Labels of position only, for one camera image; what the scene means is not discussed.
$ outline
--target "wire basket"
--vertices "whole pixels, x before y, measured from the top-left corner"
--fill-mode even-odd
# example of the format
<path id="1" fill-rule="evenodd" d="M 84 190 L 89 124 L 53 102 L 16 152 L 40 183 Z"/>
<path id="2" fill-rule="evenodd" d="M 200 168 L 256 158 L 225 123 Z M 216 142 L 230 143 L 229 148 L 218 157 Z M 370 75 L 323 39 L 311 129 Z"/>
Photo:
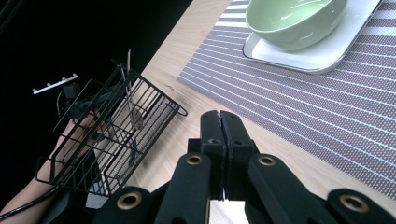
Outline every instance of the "wire basket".
<path id="1" fill-rule="evenodd" d="M 37 180 L 109 196 L 125 185 L 176 113 L 187 115 L 140 74 L 115 64 L 106 83 L 92 79 L 66 109 L 54 128 L 61 140 L 39 160 Z M 64 132 L 70 120 L 75 125 Z M 50 174 L 38 176 L 44 161 Z"/>

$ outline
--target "bowl rim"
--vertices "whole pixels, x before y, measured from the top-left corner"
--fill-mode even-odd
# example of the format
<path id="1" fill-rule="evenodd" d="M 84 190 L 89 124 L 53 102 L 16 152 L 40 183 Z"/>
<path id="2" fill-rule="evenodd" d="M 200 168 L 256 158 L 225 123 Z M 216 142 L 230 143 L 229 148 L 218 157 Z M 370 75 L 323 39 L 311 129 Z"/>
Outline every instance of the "bowl rim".
<path id="1" fill-rule="evenodd" d="M 248 22 L 248 12 L 249 12 L 249 9 L 251 8 L 252 2 L 254 2 L 254 1 L 260 1 L 260 0 L 250 0 L 249 4 L 247 5 L 247 11 L 246 11 L 246 13 L 245 13 L 245 21 L 246 21 L 247 26 L 248 26 L 252 31 L 254 31 L 254 32 L 256 32 L 256 33 L 271 34 L 271 33 L 276 33 L 276 32 L 280 32 L 280 31 L 284 31 L 284 30 L 290 29 L 290 28 L 292 28 L 292 27 L 295 27 L 295 26 L 301 24 L 301 23 L 304 22 L 304 21 L 307 21 L 308 19 L 310 19 L 310 18 L 312 18 L 313 16 L 317 15 L 320 11 L 324 10 L 324 8 L 328 7 L 330 3 L 333 3 L 333 2 L 335 2 L 335 1 L 337 1 L 337 0 L 329 0 L 329 1 L 326 3 L 326 5 L 324 5 L 323 7 L 321 7 L 320 10 L 316 11 L 315 13 L 313 13 L 312 15 L 310 15 L 309 17 L 306 17 L 306 18 L 303 19 L 302 21 L 295 22 L 295 23 L 292 24 L 292 25 L 289 25 L 289 26 L 286 26 L 286 27 L 283 27 L 283 28 L 277 29 L 277 30 L 258 30 L 258 29 L 252 27 L 252 26 L 249 24 L 249 22 Z"/>

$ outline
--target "white tray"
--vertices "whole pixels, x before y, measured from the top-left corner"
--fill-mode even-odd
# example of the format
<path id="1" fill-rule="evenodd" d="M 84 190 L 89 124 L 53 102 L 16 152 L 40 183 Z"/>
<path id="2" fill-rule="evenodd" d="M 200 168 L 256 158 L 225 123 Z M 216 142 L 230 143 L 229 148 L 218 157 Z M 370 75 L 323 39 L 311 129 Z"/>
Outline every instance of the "white tray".
<path id="1" fill-rule="evenodd" d="M 268 63 L 311 75 L 332 71 L 347 54 L 364 26 L 383 0 L 348 0 L 344 18 L 318 43 L 305 49 L 286 51 L 266 43 L 252 33 L 243 53 L 260 63 Z"/>

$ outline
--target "gray striped cloth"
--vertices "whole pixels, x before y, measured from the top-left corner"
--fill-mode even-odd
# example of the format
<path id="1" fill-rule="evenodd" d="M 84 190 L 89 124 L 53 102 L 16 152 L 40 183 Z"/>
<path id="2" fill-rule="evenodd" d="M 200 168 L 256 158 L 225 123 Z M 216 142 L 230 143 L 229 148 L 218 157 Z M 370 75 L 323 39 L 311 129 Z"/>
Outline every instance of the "gray striped cloth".
<path id="1" fill-rule="evenodd" d="M 396 200 L 396 0 L 321 76 L 245 57 L 247 5 L 231 2 L 177 80 Z"/>

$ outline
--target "black cable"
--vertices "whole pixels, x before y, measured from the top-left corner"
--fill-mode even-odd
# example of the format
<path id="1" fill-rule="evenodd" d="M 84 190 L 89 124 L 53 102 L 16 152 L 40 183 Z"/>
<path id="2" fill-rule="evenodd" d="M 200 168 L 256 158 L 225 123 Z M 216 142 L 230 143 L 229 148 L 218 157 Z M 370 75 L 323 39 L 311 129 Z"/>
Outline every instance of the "black cable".
<path id="1" fill-rule="evenodd" d="M 43 202 L 44 200 L 48 199 L 50 196 L 52 196 L 53 194 L 58 192 L 58 190 L 60 188 L 61 188 L 60 186 L 55 186 L 55 188 L 49 190 L 47 193 L 45 193 L 45 194 L 41 195 L 40 197 L 32 200 L 31 202 L 26 203 L 26 204 L 24 204 L 24 205 L 22 205 L 22 206 L 20 206 L 18 208 L 15 208 L 15 209 L 13 209 L 13 210 L 11 210 L 9 212 L 4 213 L 3 215 L 0 216 L 0 221 L 4 220 L 6 218 L 12 217 L 14 215 L 17 215 L 19 212 L 22 212 L 22 211 L 24 211 L 24 210 L 26 210 L 26 209 L 28 209 L 30 207 L 35 206 L 38 203 Z"/>

